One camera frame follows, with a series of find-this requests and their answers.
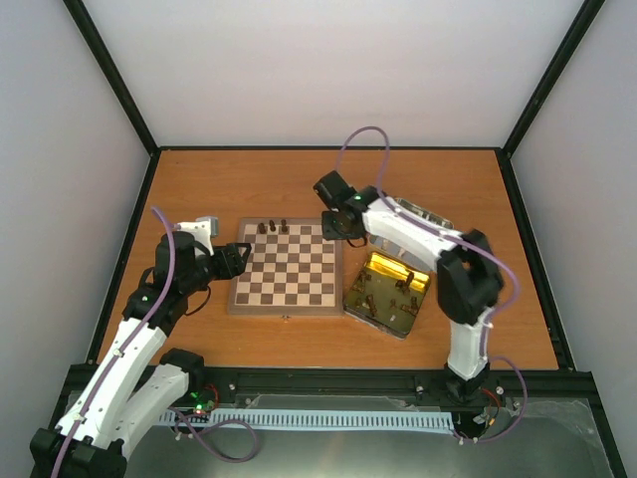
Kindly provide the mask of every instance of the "chessboard square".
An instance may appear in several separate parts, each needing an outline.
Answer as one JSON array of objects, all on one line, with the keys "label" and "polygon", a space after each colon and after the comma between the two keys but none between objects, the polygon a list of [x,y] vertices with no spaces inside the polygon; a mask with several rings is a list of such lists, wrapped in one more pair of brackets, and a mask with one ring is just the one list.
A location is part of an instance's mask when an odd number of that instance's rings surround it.
[{"label": "chessboard square", "polygon": [[310,294],[298,294],[297,295],[297,305],[298,306],[308,306],[310,304]]},{"label": "chessboard square", "polygon": [[251,282],[238,282],[237,283],[237,294],[246,294],[250,292],[250,286],[252,286]]},{"label": "chessboard square", "polygon": [[261,305],[261,294],[248,294],[248,304],[251,306]]},{"label": "chessboard square", "polygon": [[250,294],[237,294],[237,297],[235,298],[235,302],[237,304],[248,304],[248,301],[250,299]]},{"label": "chessboard square", "polygon": [[311,306],[320,306],[322,300],[321,300],[322,295],[321,294],[310,294],[310,305]]}]

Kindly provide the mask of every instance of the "orange wooden tabletop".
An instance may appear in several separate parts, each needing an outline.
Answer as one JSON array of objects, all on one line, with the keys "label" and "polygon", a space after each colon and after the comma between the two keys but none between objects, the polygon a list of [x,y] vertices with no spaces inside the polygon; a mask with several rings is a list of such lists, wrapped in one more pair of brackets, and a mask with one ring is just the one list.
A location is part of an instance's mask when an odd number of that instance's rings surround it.
[{"label": "orange wooden tabletop", "polygon": [[[214,243],[234,242],[243,217],[319,217],[323,205],[312,186],[333,169],[334,150],[173,150],[159,159],[121,281],[100,358],[108,349],[126,299],[142,271],[154,264],[163,227],[150,213],[159,206],[172,222],[219,217]],[[375,183],[382,158],[376,150],[351,150],[340,173],[355,187]],[[395,150],[383,189],[454,222],[480,229],[495,254],[520,278],[520,299],[495,318],[489,354],[521,368],[557,368],[525,252],[491,150]],[[348,288],[366,255],[344,247]],[[508,278],[503,290],[511,292]],[[204,356],[208,365],[439,368],[449,353],[449,320],[436,303],[436,281],[408,338],[399,341],[349,317],[229,316],[230,282],[212,284],[201,312],[182,317],[154,362],[177,347]],[[196,307],[205,293],[190,300]]]}]

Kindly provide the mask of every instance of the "chessboard frame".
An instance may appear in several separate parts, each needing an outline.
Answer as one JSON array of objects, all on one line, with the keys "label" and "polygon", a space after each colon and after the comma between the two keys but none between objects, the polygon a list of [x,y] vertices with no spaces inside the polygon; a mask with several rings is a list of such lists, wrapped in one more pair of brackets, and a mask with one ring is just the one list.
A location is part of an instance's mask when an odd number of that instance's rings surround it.
[{"label": "chessboard frame", "polygon": [[[312,225],[320,224],[320,217],[245,217],[239,223],[237,241],[245,242],[245,229],[249,224],[264,222],[266,225],[272,219],[280,227],[281,220],[286,219],[288,226],[292,225]],[[239,277],[232,279],[230,295],[228,296],[228,314],[233,316],[327,316],[335,317],[344,315],[342,308],[343,285],[342,285],[342,241],[332,241],[334,244],[334,305],[333,306],[270,306],[270,305],[238,305],[235,302],[237,296],[237,285]]]}]

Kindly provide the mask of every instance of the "light chessboard square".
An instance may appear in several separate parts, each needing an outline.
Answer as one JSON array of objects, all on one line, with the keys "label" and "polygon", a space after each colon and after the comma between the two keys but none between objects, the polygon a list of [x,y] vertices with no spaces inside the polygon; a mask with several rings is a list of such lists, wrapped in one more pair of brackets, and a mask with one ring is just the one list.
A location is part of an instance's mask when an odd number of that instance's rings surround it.
[{"label": "light chessboard square", "polygon": [[[269,227],[275,221],[276,231]],[[246,218],[238,242],[252,244],[246,272],[232,280],[228,312],[237,315],[342,315],[342,246],[322,238],[319,218]],[[259,223],[266,225],[260,234]]]}]

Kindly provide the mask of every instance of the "wooden chessboard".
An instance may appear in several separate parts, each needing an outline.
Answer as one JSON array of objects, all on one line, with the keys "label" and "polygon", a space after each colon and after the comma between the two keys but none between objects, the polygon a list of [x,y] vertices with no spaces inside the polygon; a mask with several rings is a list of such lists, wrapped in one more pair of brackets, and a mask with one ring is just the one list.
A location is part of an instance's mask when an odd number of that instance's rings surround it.
[{"label": "wooden chessboard", "polygon": [[[268,226],[274,220],[276,230]],[[233,279],[230,314],[342,314],[342,245],[322,238],[319,218],[246,218],[238,242],[252,244],[246,272]],[[266,224],[266,233],[258,231]]]}]

